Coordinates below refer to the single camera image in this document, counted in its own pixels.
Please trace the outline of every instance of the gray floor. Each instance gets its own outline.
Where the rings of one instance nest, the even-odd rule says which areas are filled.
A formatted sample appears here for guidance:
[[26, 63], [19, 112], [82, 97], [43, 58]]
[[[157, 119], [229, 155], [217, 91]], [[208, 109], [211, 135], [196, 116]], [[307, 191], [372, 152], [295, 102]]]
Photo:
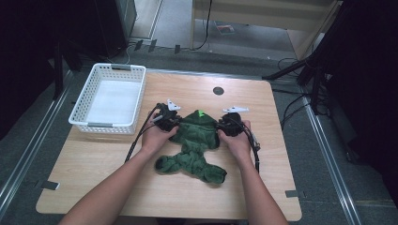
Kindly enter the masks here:
[[[189, 1], [164, 0], [164, 6], [153, 37], [158, 40], [158, 46], [174, 48], [176, 44], [181, 44], [181, 47], [188, 47], [189, 24], [185, 23], [185, 19], [175, 18], [175, 13], [173, 13], [177, 6], [185, 6], [185, 2]], [[202, 21], [196, 23], [198, 40], [195, 42], [195, 46], [201, 44], [199, 39], [204, 34]], [[143, 46], [139, 51], [130, 48], [130, 63], [143, 65], [147, 68], [222, 73], [243, 79], [260, 80], [261, 76], [279, 70], [277, 66], [280, 59], [294, 57], [284, 30], [264, 28], [267, 32], [261, 35], [260, 33], [264, 32], [261, 27], [232, 25], [236, 28], [237, 33], [242, 29], [245, 31], [244, 34], [255, 33], [255, 37], [239, 36], [238, 34], [234, 37], [219, 36], [218, 30], [212, 30], [213, 33], [208, 39], [209, 44], [204, 46], [202, 52], [185, 51], [174, 54], [174, 50], [168, 48], [156, 48], [154, 52], [148, 52], [148, 47]], [[253, 48], [253, 46], [255, 47], [254, 43], [257, 43], [259, 47]], [[115, 63], [124, 64], [128, 57], [123, 52], [111, 60]], [[38, 180], [47, 179], [51, 172], [70, 129], [68, 117], [72, 109], [71, 102], [78, 97], [92, 64], [93, 62], [84, 60], [82, 71], [73, 72], [74, 81], [67, 99], [56, 116], [54, 124], [16, 192], [1, 224], [55, 224], [62, 217], [61, 215], [41, 215], [36, 212], [35, 205], [41, 190], [34, 188], [34, 185]], [[282, 67], [288, 65], [290, 65], [288, 62], [282, 63]], [[295, 85], [294, 74], [284, 76], [271, 84], [274, 89], [299, 91], [299, 88]], [[23, 115], [6, 138], [0, 142], [0, 162], [1, 165], [6, 165], [3, 167], [5, 169], [0, 171], [1, 184], [4, 184], [17, 164], [24, 148], [28, 145], [38, 127], [40, 118], [43, 117], [50, 106], [53, 91], [54, 88], [50, 86]], [[274, 92], [280, 118], [283, 117], [283, 111], [287, 105], [297, 96]], [[302, 104], [301, 101], [296, 102], [290, 112]], [[369, 166], [349, 163], [345, 159], [344, 148], [339, 134], [334, 129], [332, 119], [326, 116], [319, 116], [318, 118], [322, 122], [333, 155], [360, 213], [362, 224], [398, 224], [397, 209], [384, 188], [380, 175]], [[314, 129], [305, 111], [296, 113], [286, 123], [283, 129], [283, 137], [303, 214], [300, 221], [291, 222], [291, 224], [348, 224], [318, 140], [314, 135]]]

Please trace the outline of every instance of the white plastic basket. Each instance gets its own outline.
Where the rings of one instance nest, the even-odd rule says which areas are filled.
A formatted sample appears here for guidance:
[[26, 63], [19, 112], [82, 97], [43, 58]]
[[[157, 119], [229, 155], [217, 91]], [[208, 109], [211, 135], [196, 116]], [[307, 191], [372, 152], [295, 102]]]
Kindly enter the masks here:
[[132, 134], [145, 91], [145, 67], [96, 64], [69, 122], [82, 132]]

